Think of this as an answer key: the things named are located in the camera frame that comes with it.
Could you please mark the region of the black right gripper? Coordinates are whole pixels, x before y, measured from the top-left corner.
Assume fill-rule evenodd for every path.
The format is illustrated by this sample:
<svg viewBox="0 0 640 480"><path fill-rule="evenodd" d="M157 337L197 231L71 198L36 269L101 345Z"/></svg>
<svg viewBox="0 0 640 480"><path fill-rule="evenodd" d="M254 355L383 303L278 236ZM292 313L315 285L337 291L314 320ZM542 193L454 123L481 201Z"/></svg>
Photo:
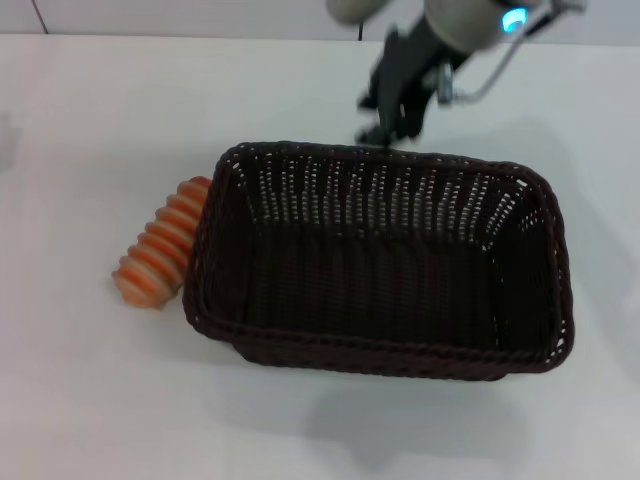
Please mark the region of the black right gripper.
<svg viewBox="0 0 640 480"><path fill-rule="evenodd" d="M368 90L358 102L362 109L376 110L376 120L356 134L356 142L390 147L399 140L418 138L439 67L448 64L457 70L469 57L436 35L425 19L404 33L391 29Z"/></svg>

